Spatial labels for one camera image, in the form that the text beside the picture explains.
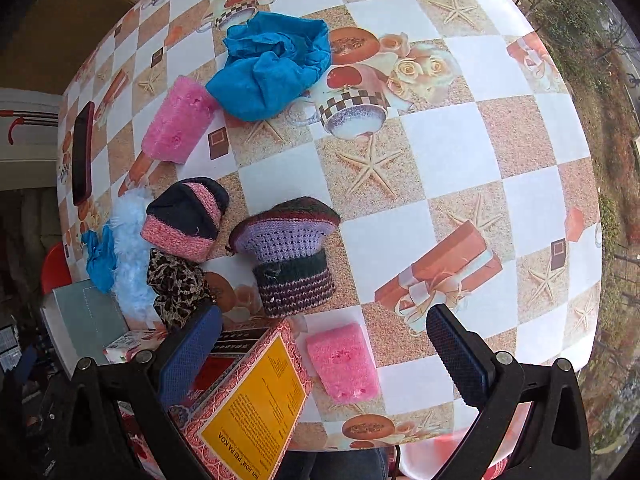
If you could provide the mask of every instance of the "blue glove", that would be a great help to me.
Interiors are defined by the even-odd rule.
[[[113,286],[113,271],[116,268],[111,228],[108,224],[103,226],[101,243],[98,241],[98,235],[95,231],[84,232],[81,240],[87,246],[89,253],[86,272],[96,288],[106,294]]]

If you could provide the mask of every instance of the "yellow label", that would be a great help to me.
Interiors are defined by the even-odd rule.
[[[304,401],[278,336],[200,434],[238,478],[267,480]]]

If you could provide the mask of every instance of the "black phone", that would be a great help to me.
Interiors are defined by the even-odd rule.
[[[89,101],[74,123],[71,157],[74,205],[80,205],[91,195],[91,132],[94,127],[94,107],[94,102]]]

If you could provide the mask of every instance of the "screw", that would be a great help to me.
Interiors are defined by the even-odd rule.
[[[569,370],[571,370],[571,363],[564,357],[561,357],[558,359],[558,368],[560,368],[563,372],[568,372]]]
[[[151,353],[151,350],[141,350],[136,354],[136,361],[139,362],[140,364],[144,364],[151,361],[152,357],[153,357],[153,354]]]
[[[500,364],[510,365],[513,363],[513,356],[509,352],[498,352],[495,358]]]
[[[91,366],[91,358],[83,357],[78,361],[77,366],[79,370],[86,370],[89,366]]]

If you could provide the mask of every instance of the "light blue fluffy scarf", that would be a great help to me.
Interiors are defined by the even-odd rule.
[[[124,316],[143,322],[147,322],[151,313],[157,318],[153,307],[156,293],[146,284],[151,244],[140,236],[146,206],[153,199],[146,188],[128,190],[113,203],[110,219],[118,259],[112,290]]]

